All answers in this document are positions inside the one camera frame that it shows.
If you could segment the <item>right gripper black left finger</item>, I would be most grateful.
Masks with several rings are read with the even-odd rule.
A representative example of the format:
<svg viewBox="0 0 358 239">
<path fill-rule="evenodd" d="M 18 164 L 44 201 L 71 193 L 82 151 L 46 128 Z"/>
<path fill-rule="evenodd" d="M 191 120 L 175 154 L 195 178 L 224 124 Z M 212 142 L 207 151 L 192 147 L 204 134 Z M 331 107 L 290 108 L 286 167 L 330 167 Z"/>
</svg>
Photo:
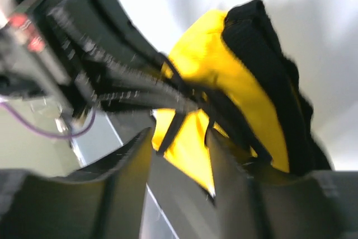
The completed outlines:
<svg viewBox="0 0 358 239">
<path fill-rule="evenodd" d="M 66 177 L 1 171 L 2 238 L 138 238 L 153 131 Z"/>
</svg>

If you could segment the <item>yellow bra with black straps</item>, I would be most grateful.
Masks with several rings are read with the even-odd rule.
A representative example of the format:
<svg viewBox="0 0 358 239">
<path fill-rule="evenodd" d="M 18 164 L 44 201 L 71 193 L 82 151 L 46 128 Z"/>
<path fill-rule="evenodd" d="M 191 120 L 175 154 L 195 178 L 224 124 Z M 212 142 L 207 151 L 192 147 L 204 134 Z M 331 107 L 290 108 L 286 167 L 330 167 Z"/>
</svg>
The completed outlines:
<svg viewBox="0 0 358 239">
<path fill-rule="evenodd" d="M 162 72 L 200 105 L 187 114 L 157 110 L 153 148 L 210 195 L 209 129 L 288 174 L 331 168 L 312 136 L 313 107 L 300 92 L 298 68 L 284 55 L 262 0 L 202 15 Z"/>
</svg>

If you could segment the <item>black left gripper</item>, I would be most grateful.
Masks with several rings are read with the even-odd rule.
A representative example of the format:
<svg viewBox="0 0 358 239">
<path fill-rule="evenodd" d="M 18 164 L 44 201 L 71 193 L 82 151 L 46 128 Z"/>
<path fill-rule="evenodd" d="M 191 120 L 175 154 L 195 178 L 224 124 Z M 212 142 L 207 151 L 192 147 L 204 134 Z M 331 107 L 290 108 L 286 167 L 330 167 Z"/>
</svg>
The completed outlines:
<svg viewBox="0 0 358 239">
<path fill-rule="evenodd" d="M 52 99 L 60 118 L 83 126 L 95 105 L 72 0 L 1 0 L 1 94 Z"/>
</svg>

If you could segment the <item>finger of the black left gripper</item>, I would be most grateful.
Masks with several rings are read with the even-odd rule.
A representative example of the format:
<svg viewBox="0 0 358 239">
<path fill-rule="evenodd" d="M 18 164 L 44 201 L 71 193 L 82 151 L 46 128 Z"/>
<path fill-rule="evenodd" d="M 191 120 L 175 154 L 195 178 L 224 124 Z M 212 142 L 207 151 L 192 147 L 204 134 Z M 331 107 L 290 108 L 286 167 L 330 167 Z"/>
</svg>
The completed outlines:
<svg viewBox="0 0 358 239">
<path fill-rule="evenodd" d="M 174 109 L 190 113 L 199 107 L 177 83 L 161 80 L 154 52 L 141 56 L 117 35 L 90 0 L 49 0 L 48 20 L 74 47 L 93 99 L 107 111 Z"/>
<path fill-rule="evenodd" d="M 159 52 L 133 25 L 119 0 L 92 0 L 104 21 L 124 44 L 154 68 L 161 68 L 164 60 Z"/>
</svg>

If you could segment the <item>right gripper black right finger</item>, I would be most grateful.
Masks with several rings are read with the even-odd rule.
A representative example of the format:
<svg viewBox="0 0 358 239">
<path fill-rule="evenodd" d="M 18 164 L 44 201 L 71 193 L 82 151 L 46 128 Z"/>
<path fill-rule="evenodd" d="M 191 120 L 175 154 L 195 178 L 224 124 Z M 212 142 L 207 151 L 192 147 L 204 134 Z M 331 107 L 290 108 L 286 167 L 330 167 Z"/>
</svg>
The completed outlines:
<svg viewBox="0 0 358 239">
<path fill-rule="evenodd" d="M 207 133 L 220 238 L 356 238 L 357 173 L 281 172 Z"/>
</svg>

